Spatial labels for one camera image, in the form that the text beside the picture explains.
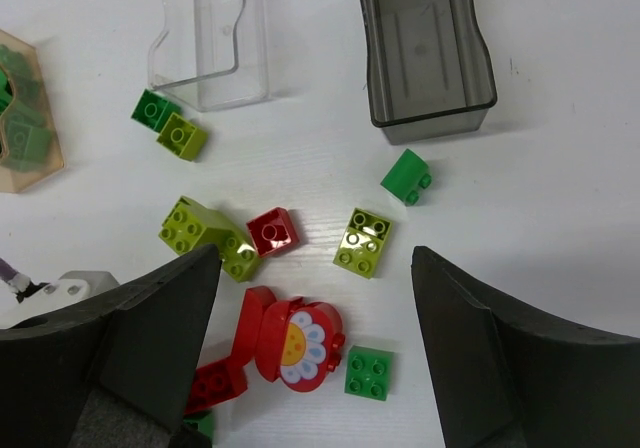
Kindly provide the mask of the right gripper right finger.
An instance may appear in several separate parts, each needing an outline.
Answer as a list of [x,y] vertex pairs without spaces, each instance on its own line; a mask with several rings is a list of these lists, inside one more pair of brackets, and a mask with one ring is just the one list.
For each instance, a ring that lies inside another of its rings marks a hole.
[[535,308],[414,249],[412,286],[449,447],[635,447],[639,341]]

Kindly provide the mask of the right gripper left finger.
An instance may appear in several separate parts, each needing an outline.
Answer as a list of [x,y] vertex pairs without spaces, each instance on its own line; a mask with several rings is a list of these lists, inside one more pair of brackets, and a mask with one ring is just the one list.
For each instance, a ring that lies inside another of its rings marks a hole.
[[221,271],[207,244],[1,333],[5,447],[206,447],[183,420]]

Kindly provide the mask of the lime stepped lego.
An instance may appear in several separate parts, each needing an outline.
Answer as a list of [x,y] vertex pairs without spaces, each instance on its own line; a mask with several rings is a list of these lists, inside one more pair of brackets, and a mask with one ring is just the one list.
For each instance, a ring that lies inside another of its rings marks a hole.
[[249,237],[229,217],[185,196],[163,221],[159,238],[178,255],[214,244],[222,269],[236,282],[252,280],[262,262]]

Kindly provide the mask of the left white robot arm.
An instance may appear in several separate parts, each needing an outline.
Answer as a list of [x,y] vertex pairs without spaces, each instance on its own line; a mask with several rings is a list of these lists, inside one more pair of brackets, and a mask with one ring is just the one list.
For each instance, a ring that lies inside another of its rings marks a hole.
[[16,293],[16,306],[1,313],[1,328],[16,327],[27,319],[42,317],[119,285],[108,271],[69,271],[55,281],[31,284]]

